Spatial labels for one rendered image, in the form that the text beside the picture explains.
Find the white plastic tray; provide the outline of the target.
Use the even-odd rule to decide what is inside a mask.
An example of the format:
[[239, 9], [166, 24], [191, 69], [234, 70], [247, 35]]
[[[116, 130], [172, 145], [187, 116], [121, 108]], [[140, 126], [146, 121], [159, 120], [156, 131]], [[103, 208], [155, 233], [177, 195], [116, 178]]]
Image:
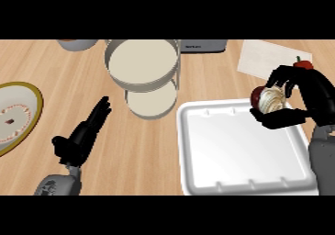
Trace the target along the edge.
[[318, 194], [301, 127], [264, 128], [247, 99], [184, 103], [175, 125], [184, 194]]

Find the grey round bowl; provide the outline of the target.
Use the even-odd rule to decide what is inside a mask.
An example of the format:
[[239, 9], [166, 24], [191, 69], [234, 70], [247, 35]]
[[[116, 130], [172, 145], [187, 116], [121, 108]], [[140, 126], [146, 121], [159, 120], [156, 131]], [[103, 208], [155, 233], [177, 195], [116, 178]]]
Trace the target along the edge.
[[59, 46], [68, 51], [85, 50], [94, 45], [96, 42], [96, 39], [57, 40]]

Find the grey box appliance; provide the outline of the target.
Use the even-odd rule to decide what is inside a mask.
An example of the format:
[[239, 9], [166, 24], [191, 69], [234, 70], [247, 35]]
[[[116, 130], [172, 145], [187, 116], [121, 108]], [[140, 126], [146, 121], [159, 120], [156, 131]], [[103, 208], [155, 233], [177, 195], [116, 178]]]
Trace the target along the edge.
[[225, 50], [225, 39], [184, 39], [180, 43], [181, 53], [215, 53]]

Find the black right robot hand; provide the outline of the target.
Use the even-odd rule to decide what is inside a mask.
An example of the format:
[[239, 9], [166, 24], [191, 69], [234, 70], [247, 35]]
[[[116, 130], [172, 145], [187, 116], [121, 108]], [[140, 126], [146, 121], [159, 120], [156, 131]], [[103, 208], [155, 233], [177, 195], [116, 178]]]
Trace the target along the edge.
[[335, 87], [317, 70], [278, 65], [271, 71], [265, 87], [273, 85], [284, 87], [286, 98], [298, 86], [305, 110], [281, 108], [262, 114], [250, 108], [249, 112], [265, 128], [280, 129], [302, 124], [305, 118], [311, 118], [318, 127], [335, 125]]

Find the white frosted cupcake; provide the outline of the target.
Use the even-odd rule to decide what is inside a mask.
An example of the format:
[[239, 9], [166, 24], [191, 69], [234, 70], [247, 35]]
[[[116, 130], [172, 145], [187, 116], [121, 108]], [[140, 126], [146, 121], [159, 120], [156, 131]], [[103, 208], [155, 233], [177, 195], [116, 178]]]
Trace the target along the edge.
[[284, 93], [280, 87], [258, 86], [250, 93], [250, 106], [262, 113], [271, 113], [286, 107]]

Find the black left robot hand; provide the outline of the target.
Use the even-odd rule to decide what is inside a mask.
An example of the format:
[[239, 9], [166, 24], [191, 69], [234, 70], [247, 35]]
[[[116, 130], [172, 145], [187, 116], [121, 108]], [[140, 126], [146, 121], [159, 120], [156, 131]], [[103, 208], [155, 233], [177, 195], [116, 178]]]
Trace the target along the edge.
[[96, 135], [104, 124], [109, 112], [109, 98], [103, 96], [91, 109], [87, 119], [78, 123], [69, 137], [56, 136], [51, 139], [59, 164], [79, 167], [87, 161]]

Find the pale rectangular placemat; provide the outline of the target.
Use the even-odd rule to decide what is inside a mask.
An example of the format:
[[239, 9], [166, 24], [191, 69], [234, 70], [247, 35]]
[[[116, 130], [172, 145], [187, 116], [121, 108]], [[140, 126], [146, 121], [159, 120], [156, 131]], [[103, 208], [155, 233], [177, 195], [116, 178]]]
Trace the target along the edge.
[[311, 54], [259, 39], [245, 39], [237, 71], [267, 80], [278, 65], [292, 65], [296, 59], [311, 61]]

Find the red pepper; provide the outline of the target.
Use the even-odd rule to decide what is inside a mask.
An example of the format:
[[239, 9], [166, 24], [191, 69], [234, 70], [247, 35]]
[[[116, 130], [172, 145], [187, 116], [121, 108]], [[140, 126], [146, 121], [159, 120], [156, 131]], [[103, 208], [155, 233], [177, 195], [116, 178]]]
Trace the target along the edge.
[[296, 57], [296, 62], [293, 63], [293, 67], [304, 68], [309, 70], [312, 68], [312, 65], [309, 61], [302, 61], [299, 57]]

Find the gold rimmed white plate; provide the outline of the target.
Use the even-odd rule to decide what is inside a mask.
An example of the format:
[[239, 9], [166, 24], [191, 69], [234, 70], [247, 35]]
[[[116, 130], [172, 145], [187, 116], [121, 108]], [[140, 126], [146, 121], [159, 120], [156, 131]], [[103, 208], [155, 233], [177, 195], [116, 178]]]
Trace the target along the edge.
[[32, 84], [0, 84], [0, 157], [19, 145], [34, 129], [41, 108], [41, 91]]

